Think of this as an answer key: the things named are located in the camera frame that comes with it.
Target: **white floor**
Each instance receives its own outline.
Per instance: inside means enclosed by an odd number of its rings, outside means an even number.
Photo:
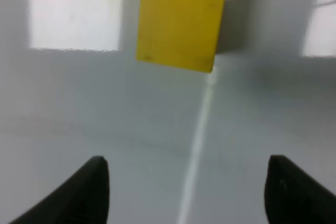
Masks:
[[[267,223],[271,154],[336,193],[333,1],[227,0],[204,74],[134,60],[139,0],[0,0],[0,222],[93,155],[109,223]]]

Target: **yellow cube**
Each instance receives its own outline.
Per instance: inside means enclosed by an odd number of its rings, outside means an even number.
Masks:
[[[224,0],[141,0],[137,60],[211,72]]]

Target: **white line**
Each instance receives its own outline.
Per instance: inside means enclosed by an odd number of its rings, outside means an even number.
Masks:
[[[198,168],[200,166],[200,160],[203,150],[205,130],[207,128],[207,121],[213,101],[213,87],[216,84],[216,81],[217,72],[214,68],[213,72],[210,73],[206,78],[206,87],[203,92],[202,104],[200,112],[198,114],[190,160],[184,178],[180,213],[177,218],[177,224],[187,224],[189,218],[190,209],[194,199]]]

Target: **yellow block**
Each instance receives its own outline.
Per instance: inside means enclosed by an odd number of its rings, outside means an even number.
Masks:
[[[224,0],[141,0],[137,60],[211,72]]]

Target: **white surface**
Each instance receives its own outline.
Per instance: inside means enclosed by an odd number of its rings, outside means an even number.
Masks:
[[[336,0],[314,2],[316,3],[311,13],[303,55],[336,57]]]
[[[29,0],[31,48],[119,49],[122,0]]]
[[[34,49],[30,2],[0,0],[1,223],[97,154],[110,165],[109,223],[178,221],[207,75],[136,62],[139,0],[122,1],[119,50],[102,52]],[[312,1],[254,0],[247,46],[217,56],[187,223],[267,223],[271,154],[336,193],[335,62],[302,57]],[[244,4],[227,2],[232,31]]]

